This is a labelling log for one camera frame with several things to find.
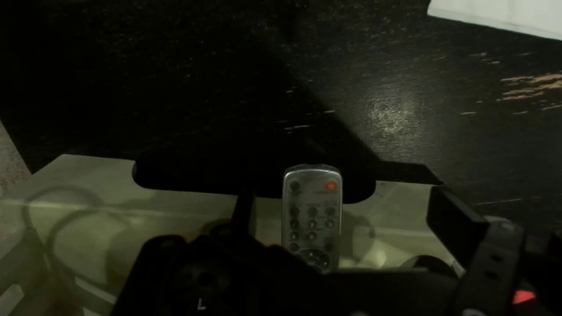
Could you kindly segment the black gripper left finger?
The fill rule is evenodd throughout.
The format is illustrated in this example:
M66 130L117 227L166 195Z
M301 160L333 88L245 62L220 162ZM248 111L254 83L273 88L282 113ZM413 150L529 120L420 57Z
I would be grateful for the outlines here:
M243 192L238 197L232 213L232 231L238 236L254 236L257 231L257 213L255 213L255 192Z

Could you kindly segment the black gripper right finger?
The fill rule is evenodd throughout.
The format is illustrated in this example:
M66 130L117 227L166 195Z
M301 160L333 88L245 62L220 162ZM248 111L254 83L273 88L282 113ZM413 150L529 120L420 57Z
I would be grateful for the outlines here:
M468 273L485 269L480 252L489 222L445 187L431 190L427 225Z

